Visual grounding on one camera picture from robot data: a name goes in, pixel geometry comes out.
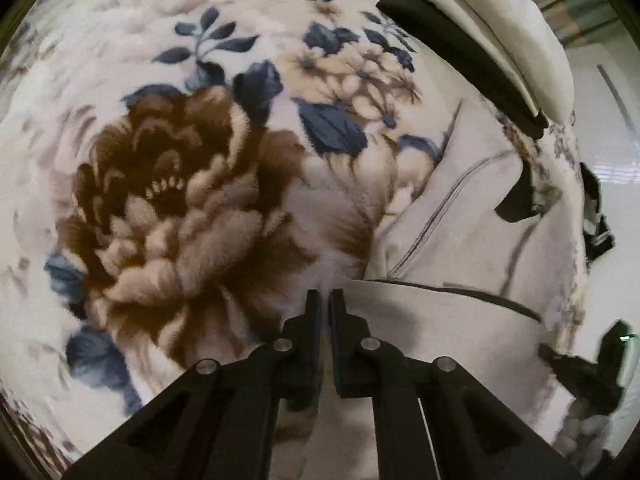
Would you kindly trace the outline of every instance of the floral fabric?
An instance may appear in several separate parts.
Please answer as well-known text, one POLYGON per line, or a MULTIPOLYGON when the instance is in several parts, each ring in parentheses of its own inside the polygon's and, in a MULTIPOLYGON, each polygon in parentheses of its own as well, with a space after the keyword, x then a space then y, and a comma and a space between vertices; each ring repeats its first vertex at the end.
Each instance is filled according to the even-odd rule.
POLYGON ((27 15, 1 59, 0 378, 60 463, 361 277, 428 185, 455 109, 375 1, 27 15))

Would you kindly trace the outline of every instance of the screw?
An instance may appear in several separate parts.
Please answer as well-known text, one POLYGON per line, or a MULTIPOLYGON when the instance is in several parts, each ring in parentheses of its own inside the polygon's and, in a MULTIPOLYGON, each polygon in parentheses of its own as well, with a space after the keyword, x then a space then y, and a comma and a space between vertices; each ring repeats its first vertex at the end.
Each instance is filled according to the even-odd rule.
POLYGON ((276 341, 273 342, 273 348, 276 352, 288 352, 293 348, 293 343, 291 339, 276 339, 276 341))
POLYGON ((377 350, 380 348, 380 341, 375 337, 366 337, 360 342, 360 346, 365 350, 377 350))
POLYGON ((440 357, 436 364, 443 372, 452 372, 456 369, 456 362, 451 357, 440 357))
POLYGON ((196 371, 200 375, 211 375, 218 369, 218 362, 213 359, 203 359, 196 364, 196 371))

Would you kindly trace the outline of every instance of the flower center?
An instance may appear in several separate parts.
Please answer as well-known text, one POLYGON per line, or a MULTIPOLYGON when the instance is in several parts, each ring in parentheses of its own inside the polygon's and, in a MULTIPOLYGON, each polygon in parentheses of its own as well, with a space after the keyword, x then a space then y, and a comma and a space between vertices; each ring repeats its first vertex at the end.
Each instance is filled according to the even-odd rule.
POLYGON ((300 68, 304 70, 312 70, 316 67, 316 62, 310 57, 305 57, 305 59, 300 60, 300 68))
POLYGON ((392 130, 398 126, 396 118, 391 114, 382 114, 382 122, 385 123, 387 128, 391 128, 392 130))

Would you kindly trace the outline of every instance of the tile floor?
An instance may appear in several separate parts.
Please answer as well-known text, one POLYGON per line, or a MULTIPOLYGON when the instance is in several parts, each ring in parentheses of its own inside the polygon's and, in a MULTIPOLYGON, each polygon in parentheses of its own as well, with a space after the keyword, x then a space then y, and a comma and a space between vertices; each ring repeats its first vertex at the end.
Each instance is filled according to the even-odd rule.
MULTIPOLYGON (((594 360, 600 337, 617 319, 640 332, 640 52, 624 33, 606 44, 568 54, 582 158, 602 183, 602 211, 616 237, 616 247, 593 264, 587 316, 575 345, 576 354, 594 360)), ((559 388, 538 428, 547 440, 558 431, 571 400, 559 388)), ((612 418, 607 447, 613 453, 620 451, 639 419, 637 368, 623 405, 612 418)))

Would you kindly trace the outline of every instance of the folded clothing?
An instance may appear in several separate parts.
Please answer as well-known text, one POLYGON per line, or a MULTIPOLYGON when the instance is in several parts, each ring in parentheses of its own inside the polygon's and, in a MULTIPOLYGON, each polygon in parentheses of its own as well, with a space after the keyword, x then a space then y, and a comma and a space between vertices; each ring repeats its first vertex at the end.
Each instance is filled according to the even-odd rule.
POLYGON ((460 72, 524 134, 533 139, 542 137, 548 127, 544 115, 531 111, 495 60, 433 3, 380 0, 377 7, 460 72))
POLYGON ((496 60, 530 103, 563 124, 574 106, 569 62, 538 6, 531 0, 429 0, 496 60))

